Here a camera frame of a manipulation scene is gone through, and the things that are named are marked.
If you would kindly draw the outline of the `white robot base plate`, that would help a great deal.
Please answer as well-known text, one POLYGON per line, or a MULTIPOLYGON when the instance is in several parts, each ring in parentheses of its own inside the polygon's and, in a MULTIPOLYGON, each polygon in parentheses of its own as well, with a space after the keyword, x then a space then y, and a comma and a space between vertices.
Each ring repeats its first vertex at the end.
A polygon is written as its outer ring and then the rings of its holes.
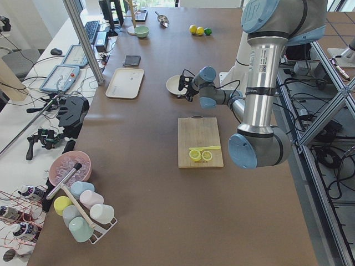
POLYGON ((219 72, 219 81, 221 89, 227 89, 229 83, 231 81, 231 74, 229 72, 219 72))

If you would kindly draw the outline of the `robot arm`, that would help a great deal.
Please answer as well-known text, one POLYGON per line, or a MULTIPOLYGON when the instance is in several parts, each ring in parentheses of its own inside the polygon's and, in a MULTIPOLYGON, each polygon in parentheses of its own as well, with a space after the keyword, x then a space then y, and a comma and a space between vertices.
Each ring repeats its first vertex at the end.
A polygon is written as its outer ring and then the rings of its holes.
POLYGON ((216 87, 216 71, 210 66, 196 76, 180 76, 178 88, 186 90, 188 101, 198 95, 202 108, 227 105, 241 121, 228 143, 230 157, 239 167, 274 166, 288 158, 291 143, 271 124, 281 54, 286 47, 321 39, 326 13, 326 1, 249 1, 241 17, 250 46, 245 91, 216 87))

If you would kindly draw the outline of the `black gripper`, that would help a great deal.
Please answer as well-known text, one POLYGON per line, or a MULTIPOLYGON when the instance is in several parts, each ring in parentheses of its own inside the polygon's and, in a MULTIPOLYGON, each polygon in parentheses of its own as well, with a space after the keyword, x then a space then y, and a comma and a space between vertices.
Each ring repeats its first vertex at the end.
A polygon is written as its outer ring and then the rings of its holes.
POLYGON ((192 102, 195 95, 197 95, 197 90, 192 86, 192 79, 184 79, 182 81, 183 87, 186 89, 185 95, 178 95, 178 99, 186 99, 188 102, 192 102))

